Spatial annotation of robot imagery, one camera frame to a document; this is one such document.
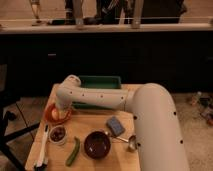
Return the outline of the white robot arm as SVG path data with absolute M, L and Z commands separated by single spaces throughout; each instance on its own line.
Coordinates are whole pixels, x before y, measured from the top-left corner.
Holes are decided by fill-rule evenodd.
M 81 80 L 69 75 L 56 90 L 55 104 L 66 110 L 73 102 L 133 114 L 141 171 L 190 171 L 174 100 L 163 86 L 82 88 Z

